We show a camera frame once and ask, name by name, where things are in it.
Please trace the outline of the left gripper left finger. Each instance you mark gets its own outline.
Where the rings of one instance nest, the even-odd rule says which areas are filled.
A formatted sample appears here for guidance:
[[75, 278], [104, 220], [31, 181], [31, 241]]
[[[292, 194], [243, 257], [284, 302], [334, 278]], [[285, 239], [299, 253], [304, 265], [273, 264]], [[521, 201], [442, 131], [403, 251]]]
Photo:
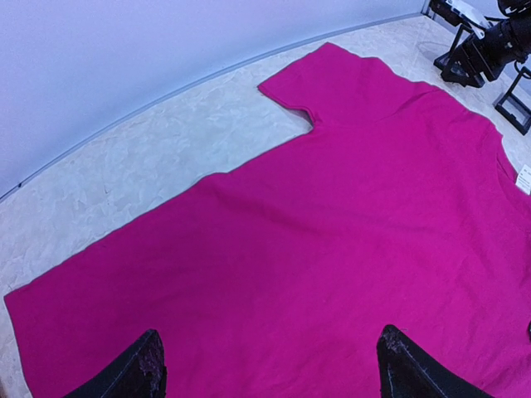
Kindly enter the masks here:
[[165, 397], [167, 380], [163, 342], [156, 330], [149, 329], [66, 397]]

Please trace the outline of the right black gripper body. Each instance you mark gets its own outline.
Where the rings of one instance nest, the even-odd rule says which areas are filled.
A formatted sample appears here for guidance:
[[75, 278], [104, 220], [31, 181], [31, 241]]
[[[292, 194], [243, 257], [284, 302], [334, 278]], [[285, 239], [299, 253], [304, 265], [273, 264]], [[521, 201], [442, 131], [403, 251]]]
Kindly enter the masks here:
[[460, 66], [469, 83], [484, 83], [497, 80], [504, 69], [504, 34], [499, 25], [484, 31], [479, 38], [471, 33], [460, 45]]

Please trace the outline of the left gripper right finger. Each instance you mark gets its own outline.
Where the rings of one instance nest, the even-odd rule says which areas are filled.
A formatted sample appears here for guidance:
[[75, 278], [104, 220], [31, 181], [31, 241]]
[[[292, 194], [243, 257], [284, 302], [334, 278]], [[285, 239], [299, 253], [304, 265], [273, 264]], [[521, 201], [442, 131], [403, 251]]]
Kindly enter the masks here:
[[377, 343], [382, 397], [488, 397], [489, 394], [444, 368], [393, 325]]

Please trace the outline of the black brooch display box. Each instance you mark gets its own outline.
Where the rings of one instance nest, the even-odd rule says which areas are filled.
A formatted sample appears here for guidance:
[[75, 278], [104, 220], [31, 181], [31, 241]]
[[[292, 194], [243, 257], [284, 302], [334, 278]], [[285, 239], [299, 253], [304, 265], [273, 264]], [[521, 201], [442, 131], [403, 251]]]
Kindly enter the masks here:
[[460, 66], [460, 45], [471, 33], [473, 31], [470, 28], [460, 25], [450, 50], [442, 56], [437, 57], [433, 65], [441, 71], [441, 78], [445, 82], [457, 83], [463, 87], [471, 86], [481, 88], [485, 83], [469, 83]]

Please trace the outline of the magenta t-shirt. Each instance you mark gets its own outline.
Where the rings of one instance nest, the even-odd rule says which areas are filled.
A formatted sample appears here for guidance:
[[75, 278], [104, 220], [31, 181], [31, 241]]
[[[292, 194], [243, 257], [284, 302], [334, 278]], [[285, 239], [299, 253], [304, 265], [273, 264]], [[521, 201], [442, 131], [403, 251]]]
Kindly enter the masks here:
[[530, 198], [495, 126], [331, 43], [259, 89], [312, 131], [6, 297], [31, 393], [69, 393], [154, 328], [171, 397], [375, 397], [393, 324], [529, 396]]

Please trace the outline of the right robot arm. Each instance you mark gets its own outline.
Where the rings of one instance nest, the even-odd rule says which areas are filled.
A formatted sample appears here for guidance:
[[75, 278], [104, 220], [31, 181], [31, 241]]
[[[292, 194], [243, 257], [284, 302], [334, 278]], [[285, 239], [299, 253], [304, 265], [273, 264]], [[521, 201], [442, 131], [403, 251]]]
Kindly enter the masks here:
[[513, 62], [524, 64], [530, 55], [530, 1], [498, 1], [505, 15], [485, 30], [482, 38], [471, 34], [461, 44], [470, 58], [474, 75], [497, 80]]

